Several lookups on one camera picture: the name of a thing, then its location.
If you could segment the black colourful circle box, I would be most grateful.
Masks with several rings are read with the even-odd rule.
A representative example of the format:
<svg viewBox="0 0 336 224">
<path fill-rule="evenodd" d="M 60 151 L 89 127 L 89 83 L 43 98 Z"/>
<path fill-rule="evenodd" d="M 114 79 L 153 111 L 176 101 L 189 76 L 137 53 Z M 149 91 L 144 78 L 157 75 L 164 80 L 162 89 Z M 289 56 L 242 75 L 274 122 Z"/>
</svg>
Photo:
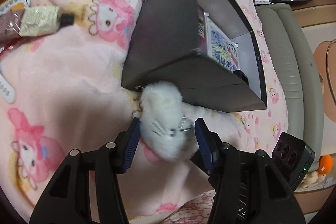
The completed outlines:
<svg viewBox="0 0 336 224">
<path fill-rule="evenodd" d="M 206 44 L 205 16 L 204 11 L 200 6 L 198 6 L 198 35 L 200 37 L 199 47 L 203 53 L 206 53 L 207 44 Z"/>
</svg>

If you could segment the pink cartoon print blanket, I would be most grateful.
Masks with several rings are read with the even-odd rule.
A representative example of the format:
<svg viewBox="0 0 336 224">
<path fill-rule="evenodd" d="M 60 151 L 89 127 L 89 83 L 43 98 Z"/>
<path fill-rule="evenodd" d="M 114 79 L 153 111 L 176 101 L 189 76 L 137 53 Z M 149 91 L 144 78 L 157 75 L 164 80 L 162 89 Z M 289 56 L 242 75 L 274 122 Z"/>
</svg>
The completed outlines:
<svg viewBox="0 0 336 224">
<path fill-rule="evenodd" d="M 271 153 L 289 118 L 284 91 L 252 0 L 235 0 L 256 36 L 265 73 L 268 108 L 233 114 L 184 105 L 187 117 L 203 117 L 211 131 L 238 149 Z M 1 60 L 1 75 L 15 91 L 8 103 L 1 92 L 1 188 L 18 214 L 29 221 L 56 167 L 71 149 L 101 147 L 126 130 L 140 114 L 138 94 L 121 87 L 126 49 L 107 42 L 88 20 L 104 0 L 30 0 L 75 12 L 75 24 L 44 38 L 27 39 Z M 121 0 L 133 25 L 121 36 L 125 46 L 141 0 Z M 134 162 L 118 178 L 129 219 L 176 211 L 211 189 L 207 176 L 189 160 L 162 161 L 141 141 Z"/>
</svg>

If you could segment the orange toy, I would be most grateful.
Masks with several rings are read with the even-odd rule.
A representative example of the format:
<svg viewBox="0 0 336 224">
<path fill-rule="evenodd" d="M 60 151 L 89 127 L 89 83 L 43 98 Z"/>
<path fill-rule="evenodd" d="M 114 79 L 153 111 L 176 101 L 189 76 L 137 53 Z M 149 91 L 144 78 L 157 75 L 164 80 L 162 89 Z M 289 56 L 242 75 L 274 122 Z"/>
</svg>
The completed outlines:
<svg viewBox="0 0 336 224">
<path fill-rule="evenodd" d="M 330 155 L 322 156 L 319 160 L 318 171 L 320 174 L 328 174 L 333 169 L 333 158 Z"/>
</svg>

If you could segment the grey sofa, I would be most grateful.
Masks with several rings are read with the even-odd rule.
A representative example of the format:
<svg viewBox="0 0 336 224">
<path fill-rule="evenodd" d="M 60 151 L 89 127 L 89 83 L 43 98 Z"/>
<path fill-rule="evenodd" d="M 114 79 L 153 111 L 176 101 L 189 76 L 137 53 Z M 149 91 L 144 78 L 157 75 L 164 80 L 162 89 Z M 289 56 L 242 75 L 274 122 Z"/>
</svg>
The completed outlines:
<svg viewBox="0 0 336 224">
<path fill-rule="evenodd" d="M 323 137 L 322 88 L 306 36 L 287 4 L 256 8 L 288 108 L 287 133 L 302 139 L 319 161 Z"/>
</svg>

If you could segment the black square frame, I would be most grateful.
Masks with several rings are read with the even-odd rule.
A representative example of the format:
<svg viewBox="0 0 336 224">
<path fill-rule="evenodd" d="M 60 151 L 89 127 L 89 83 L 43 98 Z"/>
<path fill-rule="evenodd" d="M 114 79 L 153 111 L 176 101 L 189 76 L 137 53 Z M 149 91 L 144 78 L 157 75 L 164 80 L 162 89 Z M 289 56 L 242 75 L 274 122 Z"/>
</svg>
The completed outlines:
<svg viewBox="0 0 336 224">
<path fill-rule="evenodd" d="M 248 77 L 241 70 L 235 70 L 232 73 L 249 85 Z"/>
</svg>

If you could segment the white plush toy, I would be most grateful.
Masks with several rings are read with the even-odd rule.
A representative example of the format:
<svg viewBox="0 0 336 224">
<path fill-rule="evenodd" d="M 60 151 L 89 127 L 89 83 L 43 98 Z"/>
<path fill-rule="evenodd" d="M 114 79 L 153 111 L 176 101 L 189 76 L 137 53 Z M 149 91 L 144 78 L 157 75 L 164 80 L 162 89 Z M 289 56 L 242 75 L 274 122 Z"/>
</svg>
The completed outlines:
<svg viewBox="0 0 336 224">
<path fill-rule="evenodd" d="M 199 149 L 194 122 L 183 112 L 183 97 L 168 82 L 147 85 L 141 94 L 140 132 L 145 144 L 161 159 L 190 159 Z"/>
</svg>

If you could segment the brown cream tube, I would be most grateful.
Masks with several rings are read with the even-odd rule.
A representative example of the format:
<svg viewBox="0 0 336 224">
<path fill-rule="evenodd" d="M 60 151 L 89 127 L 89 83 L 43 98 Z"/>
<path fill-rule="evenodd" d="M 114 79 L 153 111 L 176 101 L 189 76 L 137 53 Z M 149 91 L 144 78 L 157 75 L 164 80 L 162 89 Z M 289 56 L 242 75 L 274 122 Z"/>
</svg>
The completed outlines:
<svg viewBox="0 0 336 224">
<path fill-rule="evenodd" d="M 75 15 L 63 12 L 59 6 L 10 10 L 1 15 L 1 42 L 53 34 L 74 22 Z"/>
</svg>

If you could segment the dark grey storage box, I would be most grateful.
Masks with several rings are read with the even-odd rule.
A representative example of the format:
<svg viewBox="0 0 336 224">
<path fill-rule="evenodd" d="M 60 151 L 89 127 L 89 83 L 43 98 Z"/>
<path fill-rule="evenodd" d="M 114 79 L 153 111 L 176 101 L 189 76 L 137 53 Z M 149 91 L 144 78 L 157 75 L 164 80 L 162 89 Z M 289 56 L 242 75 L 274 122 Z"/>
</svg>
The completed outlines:
<svg viewBox="0 0 336 224">
<path fill-rule="evenodd" d="M 238 46 L 249 85 L 199 47 L 198 6 Z M 123 66 L 123 88 L 173 83 L 186 103 L 223 111 L 264 110 L 266 83 L 252 26 L 235 0 L 146 0 Z"/>
</svg>

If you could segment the cartoon diamond painting kit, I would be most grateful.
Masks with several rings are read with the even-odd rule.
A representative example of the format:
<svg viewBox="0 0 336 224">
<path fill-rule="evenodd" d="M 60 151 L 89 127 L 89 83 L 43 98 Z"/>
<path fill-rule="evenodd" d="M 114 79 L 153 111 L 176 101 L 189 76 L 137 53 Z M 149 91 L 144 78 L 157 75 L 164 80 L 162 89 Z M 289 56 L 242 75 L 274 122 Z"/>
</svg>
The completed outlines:
<svg viewBox="0 0 336 224">
<path fill-rule="evenodd" d="M 204 13 L 207 55 L 225 69 L 240 70 L 238 46 Z"/>
</svg>

